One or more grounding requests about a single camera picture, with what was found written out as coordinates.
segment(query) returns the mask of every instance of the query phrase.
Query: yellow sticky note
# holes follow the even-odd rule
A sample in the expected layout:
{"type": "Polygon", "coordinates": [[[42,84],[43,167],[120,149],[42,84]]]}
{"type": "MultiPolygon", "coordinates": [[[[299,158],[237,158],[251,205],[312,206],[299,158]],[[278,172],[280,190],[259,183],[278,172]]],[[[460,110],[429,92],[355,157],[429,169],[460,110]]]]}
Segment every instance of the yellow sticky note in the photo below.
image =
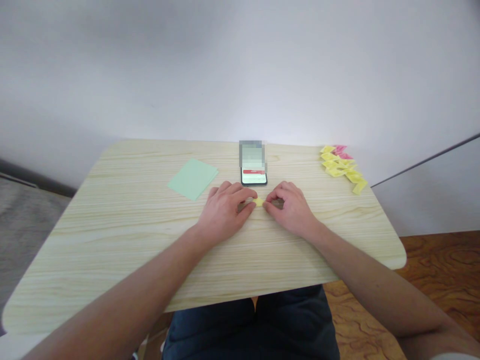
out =
{"type": "Polygon", "coordinates": [[[339,164],[343,164],[343,165],[350,165],[351,163],[353,163],[355,160],[350,160],[350,159],[340,159],[338,160],[338,163],[339,164]]]}
{"type": "Polygon", "coordinates": [[[353,188],[352,190],[352,193],[354,194],[357,194],[357,195],[360,195],[360,193],[362,192],[362,190],[364,189],[365,186],[367,186],[368,182],[366,180],[363,180],[361,182],[359,182],[357,185],[355,185],[355,187],[353,188]]]}
{"type": "Polygon", "coordinates": [[[360,184],[361,182],[364,182],[364,178],[362,175],[360,175],[358,172],[357,173],[352,173],[352,172],[347,172],[345,176],[350,180],[351,183],[354,184],[360,184]]]}
{"type": "Polygon", "coordinates": [[[257,197],[256,199],[253,199],[252,202],[255,203],[257,206],[262,206],[264,203],[264,201],[259,197],[257,197]]]}
{"type": "Polygon", "coordinates": [[[341,163],[340,161],[335,161],[337,164],[338,164],[338,168],[339,169],[348,169],[349,166],[348,165],[345,165],[344,163],[341,163]]]}
{"type": "Polygon", "coordinates": [[[336,160],[340,160],[340,158],[337,156],[337,155],[333,155],[332,153],[330,152],[325,152],[323,153],[322,155],[320,155],[320,157],[325,160],[325,161],[336,161],[336,160]]]}
{"type": "Polygon", "coordinates": [[[339,170],[337,168],[328,168],[328,169],[325,170],[325,172],[328,175],[333,176],[334,178],[338,178],[339,176],[342,176],[342,175],[346,174],[345,171],[339,170]]]}
{"type": "Polygon", "coordinates": [[[338,162],[336,161],[325,161],[321,163],[327,169],[337,169],[339,167],[338,162]]]}
{"type": "Polygon", "coordinates": [[[330,146],[330,145],[325,145],[322,150],[320,150],[321,153],[331,153],[333,150],[335,150],[335,146],[330,146]]]}
{"type": "Polygon", "coordinates": [[[347,174],[360,174],[362,175],[361,172],[359,171],[356,171],[354,168],[356,167],[357,165],[350,165],[348,168],[345,169],[345,171],[347,172],[347,174]]]}

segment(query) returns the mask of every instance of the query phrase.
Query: pink sticky note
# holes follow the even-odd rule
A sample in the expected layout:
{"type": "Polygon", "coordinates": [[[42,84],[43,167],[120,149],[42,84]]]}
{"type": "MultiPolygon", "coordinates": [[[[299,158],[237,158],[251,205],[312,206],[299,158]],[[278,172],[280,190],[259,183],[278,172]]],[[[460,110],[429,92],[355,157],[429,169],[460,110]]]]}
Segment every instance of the pink sticky note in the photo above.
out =
{"type": "Polygon", "coordinates": [[[347,148],[347,145],[333,145],[333,146],[335,147],[335,150],[332,151],[332,154],[334,155],[340,155],[347,148]]]}
{"type": "Polygon", "coordinates": [[[348,155],[346,152],[342,152],[342,153],[340,153],[340,154],[337,154],[337,156],[338,156],[340,159],[353,160],[353,157],[351,157],[350,155],[348,155]]]}

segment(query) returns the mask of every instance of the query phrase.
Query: smartphone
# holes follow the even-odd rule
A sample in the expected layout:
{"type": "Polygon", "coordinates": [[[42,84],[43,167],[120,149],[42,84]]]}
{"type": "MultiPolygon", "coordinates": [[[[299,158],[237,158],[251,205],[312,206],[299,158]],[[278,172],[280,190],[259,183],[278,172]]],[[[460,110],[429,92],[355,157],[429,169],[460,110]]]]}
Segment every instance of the smartphone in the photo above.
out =
{"type": "Polygon", "coordinates": [[[240,168],[240,180],[243,186],[266,186],[267,173],[240,168]]]}
{"type": "Polygon", "coordinates": [[[265,144],[262,141],[240,141],[240,181],[249,187],[267,185],[265,144]]]}

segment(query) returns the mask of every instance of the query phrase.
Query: hand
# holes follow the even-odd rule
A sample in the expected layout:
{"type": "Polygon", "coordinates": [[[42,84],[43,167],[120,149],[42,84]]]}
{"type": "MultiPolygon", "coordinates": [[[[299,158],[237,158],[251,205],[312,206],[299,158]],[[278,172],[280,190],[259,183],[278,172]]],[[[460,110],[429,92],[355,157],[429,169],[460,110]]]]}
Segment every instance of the hand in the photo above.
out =
{"type": "Polygon", "coordinates": [[[211,242],[212,246],[231,238],[242,228],[257,206],[251,202],[238,212],[239,204],[248,198],[257,197],[256,191],[243,187],[239,182],[232,185],[229,181],[224,181],[220,187],[212,187],[195,225],[202,238],[211,242]]]}
{"type": "Polygon", "coordinates": [[[322,223],[310,210],[304,193],[293,182],[282,181],[278,184],[266,197],[263,207],[277,223],[306,240],[322,227],[322,223]],[[283,209],[280,210],[272,204],[276,199],[283,199],[283,209]]]}

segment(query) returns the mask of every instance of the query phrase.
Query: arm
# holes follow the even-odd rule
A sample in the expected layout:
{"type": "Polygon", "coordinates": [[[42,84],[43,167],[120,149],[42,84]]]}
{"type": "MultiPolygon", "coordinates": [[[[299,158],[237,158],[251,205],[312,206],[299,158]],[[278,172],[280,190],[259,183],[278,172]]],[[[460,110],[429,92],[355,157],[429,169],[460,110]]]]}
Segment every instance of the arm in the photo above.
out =
{"type": "Polygon", "coordinates": [[[24,359],[129,359],[203,256],[233,236],[257,197],[241,184],[213,187],[198,223],[165,251],[52,332],[24,359]]]}
{"type": "Polygon", "coordinates": [[[263,206],[280,225],[318,249],[358,302],[396,337],[409,359],[447,352],[480,356],[480,345],[428,297],[319,222],[292,182],[279,184],[263,206]],[[283,209],[272,205],[279,198],[284,200],[283,209]]]}

